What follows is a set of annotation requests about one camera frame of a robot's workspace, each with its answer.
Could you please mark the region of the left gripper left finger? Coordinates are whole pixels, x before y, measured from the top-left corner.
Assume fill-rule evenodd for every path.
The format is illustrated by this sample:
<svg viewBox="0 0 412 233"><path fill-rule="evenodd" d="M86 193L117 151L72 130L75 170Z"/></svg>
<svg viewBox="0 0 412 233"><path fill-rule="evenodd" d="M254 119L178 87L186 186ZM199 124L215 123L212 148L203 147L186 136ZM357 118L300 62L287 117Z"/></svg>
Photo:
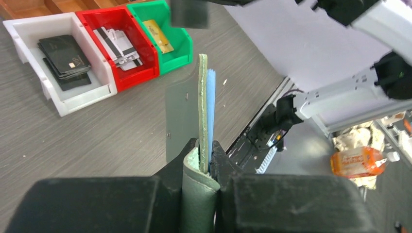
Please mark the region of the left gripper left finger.
<svg viewBox="0 0 412 233"><path fill-rule="evenodd" d="M11 218L8 233L177 233L183 159L152 176L50 178L37 181Z"/></svg>

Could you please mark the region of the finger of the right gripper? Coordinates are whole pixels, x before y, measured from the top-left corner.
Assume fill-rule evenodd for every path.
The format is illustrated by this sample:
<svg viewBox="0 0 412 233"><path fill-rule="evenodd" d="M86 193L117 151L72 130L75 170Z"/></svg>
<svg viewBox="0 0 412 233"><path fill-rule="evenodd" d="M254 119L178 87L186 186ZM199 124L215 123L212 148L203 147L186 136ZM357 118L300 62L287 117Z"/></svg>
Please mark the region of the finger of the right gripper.
<svg viewBox="0 0 412 233"><path fill-rule="evenodd" d="M171 0L171 26L175 28L207 29L208 2L205 0Z"/></svg>

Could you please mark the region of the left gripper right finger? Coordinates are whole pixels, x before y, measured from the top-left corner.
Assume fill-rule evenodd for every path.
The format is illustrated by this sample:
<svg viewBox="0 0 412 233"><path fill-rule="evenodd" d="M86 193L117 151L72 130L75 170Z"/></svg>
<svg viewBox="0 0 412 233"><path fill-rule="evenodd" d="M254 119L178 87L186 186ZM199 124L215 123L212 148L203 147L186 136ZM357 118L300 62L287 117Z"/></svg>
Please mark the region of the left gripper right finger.
<svg viewBox="0 0 412 233"><path fill-rule="evenodd" d="M220 185L218 233L375 233L358 188L323 175L243 171L213 142L211 176Z"/></svg>

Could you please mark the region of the green plastic bin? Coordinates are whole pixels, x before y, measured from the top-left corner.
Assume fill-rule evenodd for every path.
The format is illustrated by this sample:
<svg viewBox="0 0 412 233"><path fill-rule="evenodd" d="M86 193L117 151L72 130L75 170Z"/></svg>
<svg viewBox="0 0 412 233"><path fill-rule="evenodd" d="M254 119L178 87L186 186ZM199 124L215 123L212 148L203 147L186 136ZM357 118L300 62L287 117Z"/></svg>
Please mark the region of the green plastic bin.
<svg viewBox="0 0 412 233"><path fill-rule="evenodd" d="M192 38L184 28L171 26L171 11L166 1L144 1L126 6L157 50L161 75L192 62Z"/></svg>

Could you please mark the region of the green card holder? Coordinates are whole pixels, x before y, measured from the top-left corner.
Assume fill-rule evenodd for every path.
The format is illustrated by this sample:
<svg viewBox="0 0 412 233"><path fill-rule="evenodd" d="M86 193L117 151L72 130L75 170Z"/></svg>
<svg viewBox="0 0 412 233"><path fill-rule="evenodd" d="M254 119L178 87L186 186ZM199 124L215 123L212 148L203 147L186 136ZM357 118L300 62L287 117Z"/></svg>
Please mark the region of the green card holder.
<svg viewBox="0 0 412 233"><path fill-rule="evenodd" d="M193 72L167 87L166 157L170 162L192 139L194 145L183 152L180 231L210 233L214 229L216 201L220 185L211 178L207 121L208 57L199 54Z"/></svg>

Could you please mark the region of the red plastic bin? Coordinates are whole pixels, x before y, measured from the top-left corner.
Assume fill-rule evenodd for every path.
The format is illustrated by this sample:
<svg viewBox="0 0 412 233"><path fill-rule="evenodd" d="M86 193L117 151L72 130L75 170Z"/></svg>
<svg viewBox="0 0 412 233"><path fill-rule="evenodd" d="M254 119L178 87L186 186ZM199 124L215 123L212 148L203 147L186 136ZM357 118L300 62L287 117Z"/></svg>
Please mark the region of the red plastic bin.
<svg viewBox="0 0 412 233"><path fill-rule="evenodd" d="M76 15L112 68L118 92L160 75L158 52L126 6Z"/></svg>

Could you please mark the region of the white plastic bin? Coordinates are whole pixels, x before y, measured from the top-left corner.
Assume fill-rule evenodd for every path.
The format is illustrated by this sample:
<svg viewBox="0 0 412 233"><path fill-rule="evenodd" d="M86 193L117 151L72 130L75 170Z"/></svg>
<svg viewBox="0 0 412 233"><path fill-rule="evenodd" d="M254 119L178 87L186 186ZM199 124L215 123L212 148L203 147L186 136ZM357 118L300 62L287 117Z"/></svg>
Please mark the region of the white plastic bin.
<svg viewBox="0 0 412 233"><path fill-rule="evenodd" d="M112 68L74 13L5 20L18 56L64 117L117 94Z"/></svg>

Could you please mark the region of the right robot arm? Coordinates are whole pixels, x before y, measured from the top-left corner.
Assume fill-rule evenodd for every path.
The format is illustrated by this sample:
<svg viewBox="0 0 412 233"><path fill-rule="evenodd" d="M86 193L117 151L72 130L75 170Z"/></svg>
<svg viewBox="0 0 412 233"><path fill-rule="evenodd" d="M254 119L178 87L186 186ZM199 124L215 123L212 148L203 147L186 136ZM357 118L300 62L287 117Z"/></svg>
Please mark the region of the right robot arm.
<svg viewBox="0 0 412 233"><path fill-rule="evenodd" d="M258 135L365 103L411 101L409 0L220 0L258 49L302 94L257 123Z"/></svg>

